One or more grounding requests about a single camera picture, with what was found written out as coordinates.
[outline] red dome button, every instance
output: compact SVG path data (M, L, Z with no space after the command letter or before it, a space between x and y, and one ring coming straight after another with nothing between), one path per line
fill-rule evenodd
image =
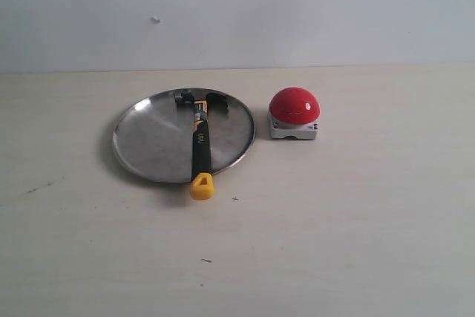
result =
M317 99L298 87L285 88L274 95L269 110L275 119L293 125L315 122L320 115Z

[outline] tabletop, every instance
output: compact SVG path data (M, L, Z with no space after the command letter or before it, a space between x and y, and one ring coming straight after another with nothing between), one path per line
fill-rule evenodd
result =
M315 141L271 140L300 86ZM255 117L211 200L116 163L138 100ZM0 76L0 316L475 316L475 64Z

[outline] stainless steel tray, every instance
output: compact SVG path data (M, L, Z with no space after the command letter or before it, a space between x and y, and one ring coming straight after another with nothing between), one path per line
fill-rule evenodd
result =
M194 127L192 106L177 107L174 93L166 91L142 99L122 116L112 138L119 163L130 172L155 182L189 182L191 138ZM228 111L209 106L212 174L236 164L255 138L251 111L226 93Z

